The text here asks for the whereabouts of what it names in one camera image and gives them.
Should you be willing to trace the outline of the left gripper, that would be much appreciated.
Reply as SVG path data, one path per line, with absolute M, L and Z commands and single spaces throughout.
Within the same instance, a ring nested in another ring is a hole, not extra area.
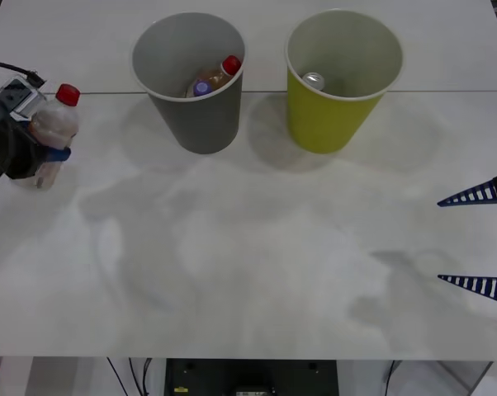
M 15 120 L 0 107 L 0 174 L 16 180 L 32 177 L 43 163 L 62 163 L 71 149 L 45 147 L 29 131 L 28 120 Z

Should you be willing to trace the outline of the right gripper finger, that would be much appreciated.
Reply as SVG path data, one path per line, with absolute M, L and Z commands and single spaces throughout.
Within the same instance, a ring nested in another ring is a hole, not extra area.
M 497 177 L 440 200 L 439 207 L 497 204 Z
M 439 274 L 437 278 L 497 302 L 497 277 Z

